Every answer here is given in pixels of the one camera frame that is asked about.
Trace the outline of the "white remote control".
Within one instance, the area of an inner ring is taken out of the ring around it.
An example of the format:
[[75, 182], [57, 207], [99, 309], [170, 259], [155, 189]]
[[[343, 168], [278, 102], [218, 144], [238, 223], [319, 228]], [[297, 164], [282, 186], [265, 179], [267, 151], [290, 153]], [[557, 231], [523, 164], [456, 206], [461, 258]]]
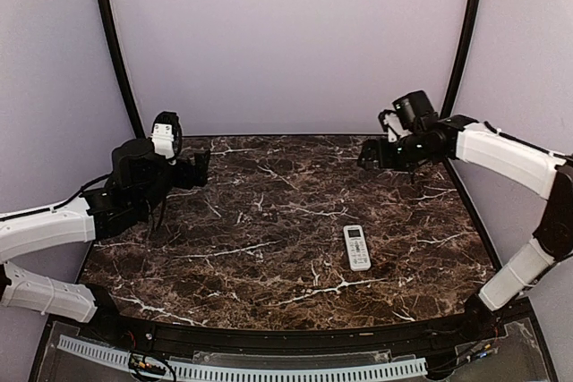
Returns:
[[363, 228], [345, 225], [343, 235], [350, 269], [355, 272], [369, 270], [372, 266]]

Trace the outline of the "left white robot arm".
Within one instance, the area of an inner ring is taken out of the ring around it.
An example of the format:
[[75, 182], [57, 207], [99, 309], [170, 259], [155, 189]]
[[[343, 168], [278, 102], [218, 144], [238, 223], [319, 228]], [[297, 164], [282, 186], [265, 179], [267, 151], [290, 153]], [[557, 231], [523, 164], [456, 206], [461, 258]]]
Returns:
[[174, 188], [206, 184], [210, 152], [193, 158], [159, 149], [151, 139], [129, 140], [113, 150], [112, 171], [53, 206], [1, 217], [1, 304], [57, 315], [92, 329], [108, 343], [126, 335], [125, 321], [107, 290], [32, 273], [13, 259], [76, 242], [114, 238], [149, 221]]

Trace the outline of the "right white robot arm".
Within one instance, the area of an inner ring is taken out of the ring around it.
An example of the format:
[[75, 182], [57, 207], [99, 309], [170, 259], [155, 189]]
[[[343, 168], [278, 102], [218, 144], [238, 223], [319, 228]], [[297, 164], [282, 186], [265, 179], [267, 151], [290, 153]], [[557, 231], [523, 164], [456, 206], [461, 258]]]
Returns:
[[510, 136], [465, 115], [440, 118], [422, 90], [396, 99], [378, 115], [383, 134], [368, 139], [357, 164], [363, 169], [413, 173], [429, 162], [459, 160], [525, 186], [546, 206], [531, 239], [467, 302], [458, 334], [478, 339], [492, 315], [572, 255], [572, 158]]

